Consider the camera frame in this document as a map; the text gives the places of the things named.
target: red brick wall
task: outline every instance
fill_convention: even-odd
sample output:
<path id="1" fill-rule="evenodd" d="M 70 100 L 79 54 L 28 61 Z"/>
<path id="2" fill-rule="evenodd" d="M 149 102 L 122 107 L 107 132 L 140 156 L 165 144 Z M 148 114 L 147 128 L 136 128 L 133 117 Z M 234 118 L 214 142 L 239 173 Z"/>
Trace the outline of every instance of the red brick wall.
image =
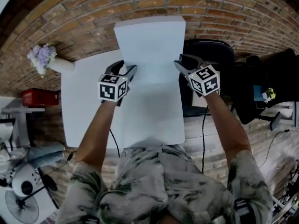
<path id="1" fill-rule="evenodd" d="M 25 17 L 44 0 L 10 0 L 0 15 L 0 47 Z"/>
<path id="2" fill-rule="evenodd" d="M 219 39 L 241 57 L 299 51 L 299 16 L 285 0 L 44 0 L 0 49 L 0 95 L 60 89 L 59 74 L 41 79 L 26 59 L 35 44 L 56 41 L 58 55 L 76 61 L 118 49 L 116 22 L 152 15 L 182 15 L 186 39 Z"/>

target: camouflage shirt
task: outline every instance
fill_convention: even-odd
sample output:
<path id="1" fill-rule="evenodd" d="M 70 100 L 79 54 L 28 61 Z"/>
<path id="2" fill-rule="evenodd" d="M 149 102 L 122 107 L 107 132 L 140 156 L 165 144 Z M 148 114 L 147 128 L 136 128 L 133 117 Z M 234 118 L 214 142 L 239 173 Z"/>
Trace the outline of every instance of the camouflage shirt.
<path id="1" fill-rule="evenodd" d="M 57 224 L 157 223 L 167 210 L 185 224 L 239 224 L 235 200 L 249 199 L 257 224 L 271 222 L 272 197 L 249 151 L 231 161 L 228 187 L 203 175 L 180 146 L 126 148 L 108 189 L 101 174 L 75 164 Z"/>

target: red container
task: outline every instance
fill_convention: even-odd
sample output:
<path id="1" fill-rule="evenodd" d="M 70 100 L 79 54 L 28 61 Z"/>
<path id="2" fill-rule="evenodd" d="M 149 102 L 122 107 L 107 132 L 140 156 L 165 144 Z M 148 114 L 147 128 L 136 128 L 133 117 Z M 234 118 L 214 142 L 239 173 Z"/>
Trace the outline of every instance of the red container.
<path id="1" fill-rule="evenodd" d="M 57 91 L 31 89 L 22 93 L 23 106 L 51 106 L 59 104 Z"/>

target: metal stand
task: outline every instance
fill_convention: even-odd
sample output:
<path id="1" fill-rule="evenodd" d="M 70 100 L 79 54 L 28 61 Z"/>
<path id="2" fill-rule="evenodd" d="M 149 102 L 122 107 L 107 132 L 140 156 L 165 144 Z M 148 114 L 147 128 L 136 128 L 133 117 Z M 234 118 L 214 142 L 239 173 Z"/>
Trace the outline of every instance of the metal stand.
<path id="1" fill-rule="evenodd" d="M 280 119 L 281 119 L 281 113 L 278 112 L 275 117 L 269 117 L 269 116 L 263 116 L 263 115 L 258 115 L 258 119 L 266 120 L 270 122 L 270 129 L 273 131 L 277 125 L 279 125 Z"/>

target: flower vase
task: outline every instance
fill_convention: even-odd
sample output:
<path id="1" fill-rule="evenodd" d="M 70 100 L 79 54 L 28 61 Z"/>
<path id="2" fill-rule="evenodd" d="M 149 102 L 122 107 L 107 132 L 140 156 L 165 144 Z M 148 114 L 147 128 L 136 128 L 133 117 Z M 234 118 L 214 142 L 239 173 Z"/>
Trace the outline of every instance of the flower vase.
<path id="1" fill-rule="evenodd" d="M 70 73 L 74 70 L 74 64 L 61 58 L 55 58 L 55 61 L 50 62 L 47 67 L 61 74 Z"/>

